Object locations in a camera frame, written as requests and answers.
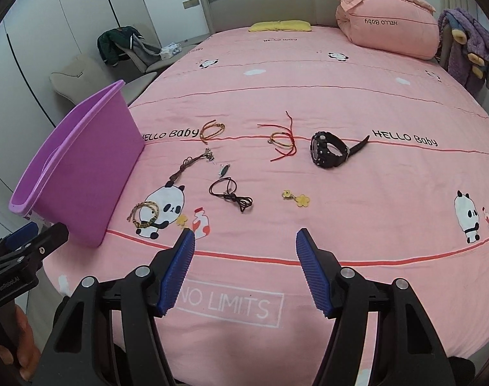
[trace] purple plastic basket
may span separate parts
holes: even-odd
[[[9,209],[62,222],[70,239],[101,244],[144,141],[118,81],[81,102],[46,139],[17,184]]]

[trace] watch face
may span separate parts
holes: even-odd
[[[318,153],[317,153],[317,141],[316,141],[316,138],[312,138],[311,152],[312,152],[312,158],[313,158],[313,160],[314,161],[317,161]]]

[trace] red string bracelet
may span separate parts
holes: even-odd
[[[289,115],[289,113],[287,113],[287,110],[285,112],[287,114],[287,117],[289,117],[289,119],[291,120],[291,125],[289,127],[275,125],[275,124],[258,124],[257,125],[257,126],[272,126],[272,127],[278,127],[280,129],[284,129],[286,132],[285,133],[282,132],[282,134],[288,135],[289,139],[291,140],[292,146],[291,146],[291,149],[289,150],[289,152],[285,153],[285,152],[282,152],[281,150],[279,150],[278,148],[275,148],[275,151],[280,154],[280,157],[274,158],[273,160],[271,160],[271,162],[281,160],[282,158],[285,158],[285,157],[293,156],[298,152],[298,149],[296,148],[296,144],[295,144],[295,140],[294,140],[294,135],[293,135],[293,118]],[[271,135],[270,140],[273,139],[274,134],[278,135],[278,132],[274,132]]]

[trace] cushion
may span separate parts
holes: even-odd
[[[340,0],[335,17],[356,45],[428,60],[439,46],[434,11],[424,0]]]
[[[303,20],[284,20],[282,22],[260,22],[255,23],[249,28],[249,32],[284,30],[290,32],[311,32],[310,23]]]

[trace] green jacket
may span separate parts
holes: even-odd
[[[139,31],[131,26],[111,29],[98,38],[98,50],[106,64],[115,67],[119,60],[129,59],[128,55],[116,46],[116,43],[127,49],[132,49],[132,35],[142,38]]]

